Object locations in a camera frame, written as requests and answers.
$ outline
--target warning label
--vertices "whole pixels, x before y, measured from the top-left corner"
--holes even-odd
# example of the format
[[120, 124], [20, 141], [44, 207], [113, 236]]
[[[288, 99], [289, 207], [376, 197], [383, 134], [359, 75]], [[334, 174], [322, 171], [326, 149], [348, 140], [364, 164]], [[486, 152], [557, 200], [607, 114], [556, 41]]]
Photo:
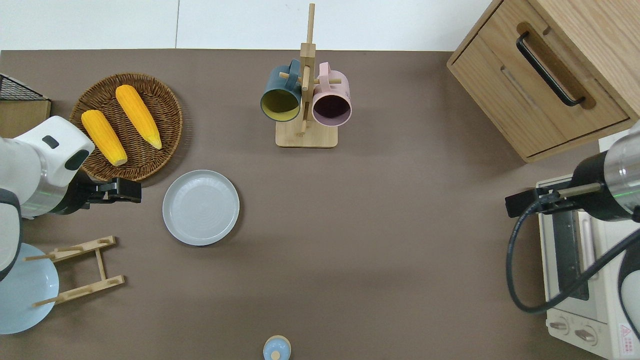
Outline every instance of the warning label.
[[622, 355], [634, 354], [634, 333], [627, 323], [620, 324], [620, 353]]

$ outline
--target black drawer handle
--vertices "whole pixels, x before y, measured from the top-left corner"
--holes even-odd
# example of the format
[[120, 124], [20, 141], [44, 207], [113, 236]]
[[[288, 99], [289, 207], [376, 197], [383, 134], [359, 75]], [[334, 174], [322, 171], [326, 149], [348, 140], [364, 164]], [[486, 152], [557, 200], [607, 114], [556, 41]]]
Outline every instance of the black drawer handle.
[[581, 97], [580, 99], [573, 100], [572, 98], [569, 97], [569, 95], [567, 95], [566, 92], [564, 92], [564, 90], [560, 87], [557, 81], [551, 76], [551, 74], [549, 74], [549, 72], [545, 69], [545, 67], [542, 66], [540, 61], [538, 61], [535, 55], [533, 55], [533, 53], [524, 44], [524, 39], [527, 37], [527, 35], [529, 35], [528, 31], [525, 31], [522, 35], [520, 35], [520, 37], [518, 38], [518, 41], [516, 41], [516, 47], [520, 51], [520, 54], [522, 54], [522, 56], [524, 56], [524, 58], [527, 59], [529, 64], [531, 64], [531, 67], [533, 67], [533, 69], [538, 73], [538, 75], [540, 75], [542, 80], [544, 80], [547, 83], [547, 85], [551, 88], [551, 90], [553, 90], [553, 92], [558, 96], [560, 101], [562, 101], [563, 104], [567, 106], [576, 106], [580, 104], [582, 101], [584, 101], [585, 99], [584, 96]]

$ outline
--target mug handle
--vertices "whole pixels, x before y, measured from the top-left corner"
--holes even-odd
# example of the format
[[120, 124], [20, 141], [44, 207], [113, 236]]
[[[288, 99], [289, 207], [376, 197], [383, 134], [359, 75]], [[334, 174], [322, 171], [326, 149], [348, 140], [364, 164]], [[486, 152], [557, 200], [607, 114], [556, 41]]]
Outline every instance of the mug handle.
[[285, 83], [285, 87], [289, 90], [293, 90], [296, 87], [296, 83], [298, 82], [298, 77], [300, 76], [300, 61], [298, 59], [291, 60], [289, 64], [289, 78]]
[[320, 82], [320, 91], [327, 92], [331, 90], [331, 86], [329, 85], [329, 74], [331, 73], [331, 67], [328, 62], [320, 64], [320, 74], [318, 75], [318, 80]]

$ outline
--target mug rack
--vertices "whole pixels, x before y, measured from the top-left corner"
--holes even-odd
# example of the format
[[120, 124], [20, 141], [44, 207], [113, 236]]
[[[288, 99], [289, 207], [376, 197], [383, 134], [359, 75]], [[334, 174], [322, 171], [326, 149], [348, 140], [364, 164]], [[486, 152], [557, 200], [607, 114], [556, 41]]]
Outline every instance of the mug rack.
[[[276, 144], [280, 147], [335, 147], [338, 145], [337, 127], [324, 126], [313, 121], [311, 104], [314, 96], [316, 79], [316, 45], [313, 43], [314, 14], [316, 5], [309, 4], [307, 22], [307, 42], [300, 45], [300, 74], [298, 78], [302, 86], [302, 98], [298, 116], [288, 122], [276, 123]], [[289, 75], [281, 72], [280, 77]], [[330, 83], [339, 83], [339, 79], [331, 79]]]

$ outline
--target wooden mug stand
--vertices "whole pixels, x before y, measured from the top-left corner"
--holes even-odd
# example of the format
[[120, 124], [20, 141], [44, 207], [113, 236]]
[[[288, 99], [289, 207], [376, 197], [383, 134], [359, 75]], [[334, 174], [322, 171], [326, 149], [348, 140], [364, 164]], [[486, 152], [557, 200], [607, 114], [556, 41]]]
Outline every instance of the wooden mug stand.
[[66, 301], [77, 299], [79, 297], [82, 297], [91, 293], [95, 293], [96, 291], [108, 289], [112, 286], [123, 284], [124, 276], [122, 275], [110, 277], [109, 279], [107, 279], [106, 274], [104, 272], [104, 264], [102, 263], [102, 254], [100, 253], [101, 248], [114, 245], [115, 243], [116, 243], [116, 240], [113, 236], [107, 236], [105, 238], [89, 241], [76, 246], [56, 248], [52, 252], [49, 252], [44, 255], [29, 256], [24, 258], [25, 261], [50, 259], [52, 262], [57, 263], [59, 261], [63, 261], [69, 258], [74, 258], [78, 255], [82, 255], [87, 252], [95, 251], [95, 256], [96, 258], [98, 258], [98, 270], [100, 272], [100, 278], [102, 279], [98, 282], [94, 282], [93, 284], [84, 285], [75, 289], [64, 291], [62, 293], [59, 293], [58, 296], [56, 297], [35, 302], [33, 303], [32, 306], [37, 307], [44, 304], [48, 304], [50, 302], [55, 302], [56, 304], [60, 304], [62, 302], [66, 302]]
[[[276, 123], [276, 144], [280, 147], [335, 147], [338, 145], [338, 128], [324, 126], [314, 121], [311, 115], [316, 78], [316, 45], [313, 44], [315, 10], [316, 5], [309, 4], [307, 42], [300, 45], [300, 74], [302, 74], [299, 78], [302, 85], [300, 113], [291, 121]], [[280, 73], [280, 76], [286, 78], [289, 75]], [[330, 83], [339, 83], [339, 80], [331, 80]]]

